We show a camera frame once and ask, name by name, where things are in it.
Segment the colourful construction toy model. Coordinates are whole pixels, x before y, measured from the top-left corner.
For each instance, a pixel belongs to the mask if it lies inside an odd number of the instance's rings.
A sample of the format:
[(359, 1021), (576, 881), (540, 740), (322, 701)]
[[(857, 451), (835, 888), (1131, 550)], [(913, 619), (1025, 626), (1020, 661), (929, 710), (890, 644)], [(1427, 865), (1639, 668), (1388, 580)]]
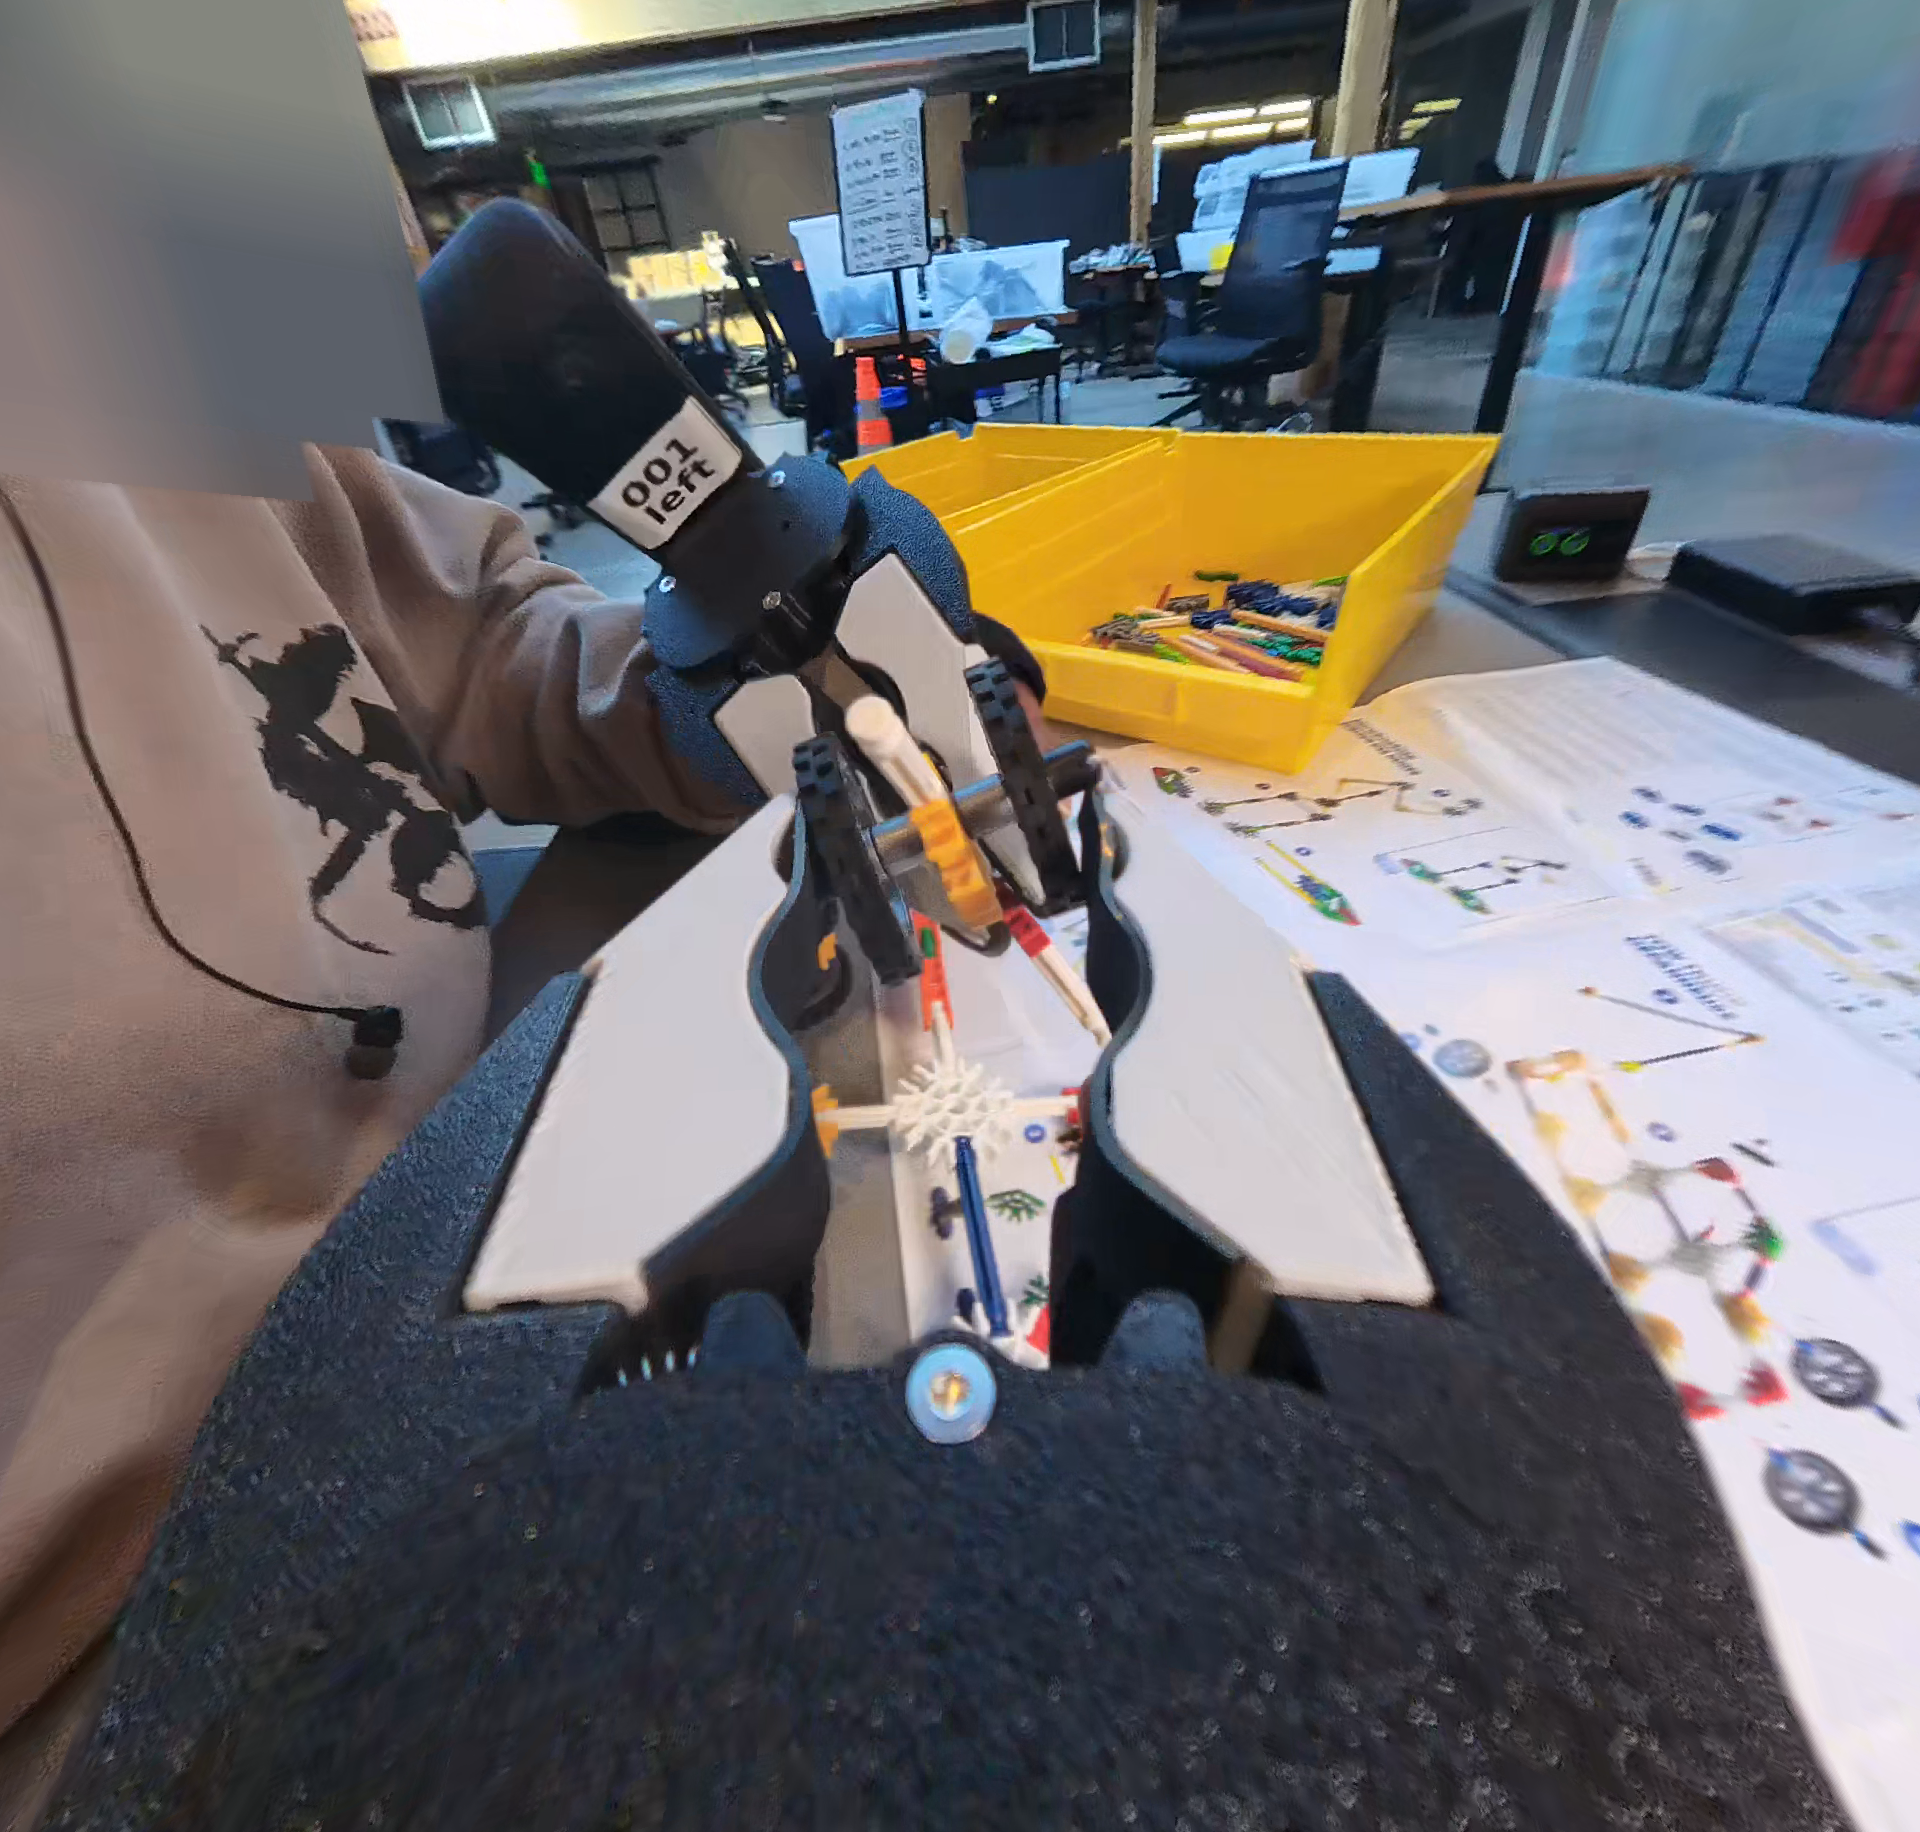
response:
[(1098, 1055), (1086, 920), (1025, 925), (995, 956), (914, 925), (922, 978), (874, 996), (878, 1084), (815, 1083), (815, 1129), (830, 1164), (881, 1148), (907, 1339), (949, 1326), (1044, 1371), (1050, 1218)]

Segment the white instruction sheet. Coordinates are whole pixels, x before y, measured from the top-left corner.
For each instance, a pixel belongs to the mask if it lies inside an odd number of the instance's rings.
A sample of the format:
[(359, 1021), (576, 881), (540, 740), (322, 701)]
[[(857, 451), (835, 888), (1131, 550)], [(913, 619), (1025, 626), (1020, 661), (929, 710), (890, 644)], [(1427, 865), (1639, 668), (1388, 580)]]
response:
[(1916, 789), (1615, 661), (1110, 773), (1576, 1234), (1836, 1791), (1916, 1828)]

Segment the wooden pillar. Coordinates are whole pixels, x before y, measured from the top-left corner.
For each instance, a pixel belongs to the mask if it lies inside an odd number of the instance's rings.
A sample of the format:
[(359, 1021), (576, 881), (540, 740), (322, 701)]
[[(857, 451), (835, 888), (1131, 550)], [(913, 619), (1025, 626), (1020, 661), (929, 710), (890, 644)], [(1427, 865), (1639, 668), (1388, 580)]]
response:
[(1352, 160), (1379, 146), (1398, 20), (1400, 0), (1347, 0), (1326, 159)]

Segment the whiteboard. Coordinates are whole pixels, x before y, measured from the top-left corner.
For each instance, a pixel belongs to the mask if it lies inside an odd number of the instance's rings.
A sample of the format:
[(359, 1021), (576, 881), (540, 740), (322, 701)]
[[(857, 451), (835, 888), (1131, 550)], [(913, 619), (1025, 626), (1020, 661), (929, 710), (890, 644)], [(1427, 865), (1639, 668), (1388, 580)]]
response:
[(932, 260), (924, 91), (838, 106), (829, 125), (844, 276), (924, 269)]

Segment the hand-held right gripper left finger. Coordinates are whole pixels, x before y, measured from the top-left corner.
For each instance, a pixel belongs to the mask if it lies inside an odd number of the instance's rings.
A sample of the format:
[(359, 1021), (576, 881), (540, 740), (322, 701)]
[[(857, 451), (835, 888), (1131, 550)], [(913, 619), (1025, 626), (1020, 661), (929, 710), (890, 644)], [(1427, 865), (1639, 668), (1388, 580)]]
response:
[(777, 797), (585, 965), (465, 1273), (465, 1311), (691, 1317), (810, 1287), (829, 1173), (789, 1025), (824, 935)]

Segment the black office chair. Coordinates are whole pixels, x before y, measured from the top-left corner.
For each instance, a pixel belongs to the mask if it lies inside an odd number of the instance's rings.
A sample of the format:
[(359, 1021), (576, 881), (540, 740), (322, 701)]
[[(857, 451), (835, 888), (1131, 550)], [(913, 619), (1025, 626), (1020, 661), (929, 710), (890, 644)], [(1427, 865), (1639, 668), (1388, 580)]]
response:
[(798, 420), (804, 448), (839, 464), (857, 456), (855, 361), (835, 351), (801, 262), (747, 257), (729, 237), (722, 256), (760, 333), (762, 378), (783, 420)]
[(1188, 382), (1158, 428), (1197, 417), (1204, 432), (1308, 432), (1308, 403), (1273, 382), (1308, 371), (1323, 346), (1323, 270), (1347, 162), (1255, 177), (1211, 296), (1175, 303), (1158, 341), (1165, 376)]

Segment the yellow plastic bin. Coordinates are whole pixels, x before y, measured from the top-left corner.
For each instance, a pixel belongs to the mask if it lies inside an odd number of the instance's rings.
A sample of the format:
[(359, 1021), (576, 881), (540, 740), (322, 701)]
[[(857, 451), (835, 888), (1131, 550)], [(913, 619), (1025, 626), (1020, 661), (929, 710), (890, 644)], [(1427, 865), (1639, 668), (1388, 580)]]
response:
[(857, 456), (839, 464), (839, 473), (855, 481), (874, 471), (943, 524), (979, 524), (1061, 480), (1138, 453), (1163, 453), (1170, 442), (1168, 432), (1138, 427), (982, 423)]
[[(1055, 720), (1199, 757), (1307, 768), (1424, 620), (1492, 442), (1460, 434), (1094, 434), (1099, 458), (943, 508), (971, 604), (1027, 644)], [(1201, 571), (1341, 580), (1303, 677), (1103, 649), (1093, 626)]]

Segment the pile of loose toy pieces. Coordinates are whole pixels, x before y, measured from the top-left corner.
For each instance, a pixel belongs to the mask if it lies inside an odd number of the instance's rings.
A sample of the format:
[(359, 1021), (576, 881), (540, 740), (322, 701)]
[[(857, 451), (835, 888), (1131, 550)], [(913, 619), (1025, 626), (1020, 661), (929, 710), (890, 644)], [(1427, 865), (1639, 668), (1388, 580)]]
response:
[(1308, 683), (1323, 668), (1347, 580), (1282, 583), (1197, 571), (1138, 604), (1094, 620), (1082, 644), (1163, 665)]

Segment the small black digital clock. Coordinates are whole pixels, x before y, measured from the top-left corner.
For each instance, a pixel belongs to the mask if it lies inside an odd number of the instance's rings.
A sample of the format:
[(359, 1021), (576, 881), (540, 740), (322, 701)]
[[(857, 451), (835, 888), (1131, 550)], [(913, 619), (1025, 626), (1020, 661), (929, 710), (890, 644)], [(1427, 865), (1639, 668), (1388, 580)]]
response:
[(1501, 585), (1600, 585), (1624, 571), (1651, 491), (1602, 487), (1511, 493), (1490, 577)]

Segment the frosted glass partition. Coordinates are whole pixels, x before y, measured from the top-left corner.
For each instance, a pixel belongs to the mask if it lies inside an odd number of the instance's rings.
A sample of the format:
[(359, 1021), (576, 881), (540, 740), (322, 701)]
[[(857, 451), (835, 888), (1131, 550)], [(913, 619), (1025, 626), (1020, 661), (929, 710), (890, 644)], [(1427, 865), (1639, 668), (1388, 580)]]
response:
[(1694, 420), (1916, 456), (1917, 0), (1609, 0), (1560, 177), (1672, 167), (1547, 260), (1500, 453), (1643, 481)]

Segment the black power adapter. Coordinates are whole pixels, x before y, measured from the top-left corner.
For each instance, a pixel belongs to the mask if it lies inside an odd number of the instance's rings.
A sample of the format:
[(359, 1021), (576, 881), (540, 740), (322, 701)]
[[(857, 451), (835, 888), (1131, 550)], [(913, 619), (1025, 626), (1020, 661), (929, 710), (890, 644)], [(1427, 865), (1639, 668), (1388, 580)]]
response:
[(1907, 626), (1917, 612), (1914, 571), (1797, 534), (1685, 542), (1665, 587), (1787, 637)]

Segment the person's upper body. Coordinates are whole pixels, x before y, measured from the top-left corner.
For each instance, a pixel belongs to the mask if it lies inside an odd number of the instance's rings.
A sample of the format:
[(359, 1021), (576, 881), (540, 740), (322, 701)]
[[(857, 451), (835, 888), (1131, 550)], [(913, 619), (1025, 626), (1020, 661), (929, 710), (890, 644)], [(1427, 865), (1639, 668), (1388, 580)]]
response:
[(309, 500), (5, 480), (5, 1734), (131, 1591), (273, 1294), (475, 1049), (430, 764), (505, 516), (372, 453)]

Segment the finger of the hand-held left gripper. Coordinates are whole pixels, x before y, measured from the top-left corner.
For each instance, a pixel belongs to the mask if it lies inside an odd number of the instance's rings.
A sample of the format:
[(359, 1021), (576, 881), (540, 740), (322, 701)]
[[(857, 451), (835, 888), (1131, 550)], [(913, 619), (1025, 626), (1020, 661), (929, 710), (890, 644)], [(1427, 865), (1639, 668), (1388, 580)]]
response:
[(796, 797), (793, 754), (820, 737), (801, 677), (749, 677), (722, 704), (722, 737), (767, 797)]
[(957, 635), (885, 556), (835, 626), (835, 808), (901, 905), (1050, 902), (1050, 731), (1003, 626)]

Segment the detached toy model section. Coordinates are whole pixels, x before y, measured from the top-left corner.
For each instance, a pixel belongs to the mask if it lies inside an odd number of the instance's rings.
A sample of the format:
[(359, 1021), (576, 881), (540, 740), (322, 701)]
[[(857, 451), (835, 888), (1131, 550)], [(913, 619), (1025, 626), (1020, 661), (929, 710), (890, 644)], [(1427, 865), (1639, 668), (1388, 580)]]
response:
[(1099, 779), (1088, 745), (1046, 749), (1020, 679), (998, 659), (965, 668), (986, 768), (953, 782), (884, 696), (857, 698), (838, 732), (791, 749), (807, 865), (881, 987), (932, 978), (943, 940), (1020, 951), (1098, 1046), (1112, 1031), (1042, 920), (1076, 906), (1083, 866), (1068, 803)]

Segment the person's left forearm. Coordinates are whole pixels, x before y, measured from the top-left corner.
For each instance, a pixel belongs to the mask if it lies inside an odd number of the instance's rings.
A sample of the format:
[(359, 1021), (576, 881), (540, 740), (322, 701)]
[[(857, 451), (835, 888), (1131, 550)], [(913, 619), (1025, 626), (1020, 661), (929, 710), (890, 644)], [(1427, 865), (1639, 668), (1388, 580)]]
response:
[(749, 803), (669, 741), (641, 609), (543, 560), (526, 524), (365, 448), (306, 447), (288, 536), (459, 819), (715, 835)]

